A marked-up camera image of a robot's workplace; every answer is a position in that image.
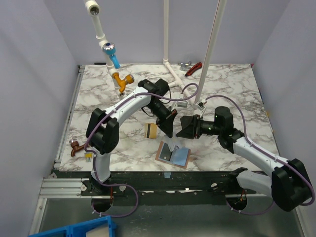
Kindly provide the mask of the gold credit card stack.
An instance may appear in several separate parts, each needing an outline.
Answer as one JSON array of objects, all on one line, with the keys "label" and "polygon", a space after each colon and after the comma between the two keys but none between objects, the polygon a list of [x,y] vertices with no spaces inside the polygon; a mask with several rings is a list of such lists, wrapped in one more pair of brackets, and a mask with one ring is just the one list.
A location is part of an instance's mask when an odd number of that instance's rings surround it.
[{"label": "gold credit card stack", "polygon": [[145,134],[144,137],[147,139],[156,139],[157,138],[158,126],[155,123],[146,123],[145,124]]}]

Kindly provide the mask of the pink leather card holder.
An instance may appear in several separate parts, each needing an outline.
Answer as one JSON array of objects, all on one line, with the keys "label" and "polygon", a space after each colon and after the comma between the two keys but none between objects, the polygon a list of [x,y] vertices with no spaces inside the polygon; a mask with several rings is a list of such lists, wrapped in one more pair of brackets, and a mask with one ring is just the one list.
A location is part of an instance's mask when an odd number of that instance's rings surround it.
[{"label": "pink leather card holder", "polygon": [[170,164],[172,166],[176,166],[176,167],[179,167],[179,168],[186,169],[187,166],[188,166],[190,155],[191,155],[191,150],[188,149],[188,148],[185,148],[185,147],[177,149],[177,150],[174,150],[173,151],[173,155],[172,155],[173,156],[173,163],[168,163],[168,162],[165,162],[165,161],[162,161],[162,160],[158,159],[158,156],[160,154],[160,150],[162,148],[163,143],[166,143],[166,142],[161,142],[160,143],[158,151],[157,151],[157,154],[156,154],[156,157],[155,157],[155,160],[163,162],[163,163],[166,163],[166,164]]}]

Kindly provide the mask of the single silver VIP card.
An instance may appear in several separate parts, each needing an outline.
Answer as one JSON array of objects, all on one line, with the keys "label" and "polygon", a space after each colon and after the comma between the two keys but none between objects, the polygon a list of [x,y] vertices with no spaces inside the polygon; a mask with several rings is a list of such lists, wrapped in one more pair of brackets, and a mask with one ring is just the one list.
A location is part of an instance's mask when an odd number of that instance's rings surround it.
[{"label": "single silver VIP card", "polygon": [[181,145],[175,144],[175,143],[171,143],[171,142],[168,142],[167,145],[168,145],[170,151],[174,151],[174,150],[177,150],[177,149],[181,148]]}]

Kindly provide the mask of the single black VIP card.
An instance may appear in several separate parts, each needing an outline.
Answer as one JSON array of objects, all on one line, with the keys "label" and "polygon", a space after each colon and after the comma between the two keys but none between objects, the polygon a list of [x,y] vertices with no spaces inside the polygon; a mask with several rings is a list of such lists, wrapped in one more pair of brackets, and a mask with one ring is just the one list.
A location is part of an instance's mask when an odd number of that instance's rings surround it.
[{"label": "single black VIP card", "polygon": [[169,146],[166,143],[163,143],[158,159],[168,163],[173,163],[172,155],[173,152],[169,149]]}]

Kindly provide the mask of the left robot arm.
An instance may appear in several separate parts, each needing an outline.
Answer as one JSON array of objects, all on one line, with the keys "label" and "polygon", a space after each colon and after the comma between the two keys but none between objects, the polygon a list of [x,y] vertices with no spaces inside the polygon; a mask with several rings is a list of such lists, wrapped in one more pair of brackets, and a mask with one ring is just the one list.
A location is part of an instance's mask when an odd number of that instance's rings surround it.
[{"label": "left robot arm", "polygon": [[91,176],[95,179],[93,190],[104,195],[109,191],[111,152],[119,143],[119,128],[136,111],[143,107],[150,109],[157,118],[156,125],[168,137],[173,137],[173,122],[177,115],[175,109],[167,108],[161,99],[169,91],[166,81],[159,79],[152,83],[147,79],[138,82],[137,87],[121,102],[101,110],[95,109],[90,117],[86,131],[87,141],[84,150],[92,154]]}]

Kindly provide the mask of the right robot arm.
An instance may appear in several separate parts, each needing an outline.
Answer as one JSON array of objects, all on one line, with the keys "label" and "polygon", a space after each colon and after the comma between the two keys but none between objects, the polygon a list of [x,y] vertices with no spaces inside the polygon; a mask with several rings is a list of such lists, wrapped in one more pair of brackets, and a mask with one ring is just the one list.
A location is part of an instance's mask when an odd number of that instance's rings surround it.
[{"label": "right robot arm", "polygon": [[214,121],[205,121],[198,115],[183,116],[180,121],[182,129],[177,137],[198,139],[202,135],[216,135],[224,149],[247,159],[263,171],[259,174],[246,168],[235,170],[227,181],[230,192],[237,194],[243,189],[253,190],[272,198],[287,212],[315,201],[316,194],[304,164],[296,158],[282,158],[253,143],[244,132],[234,127],[229,108],[217,107]]}]

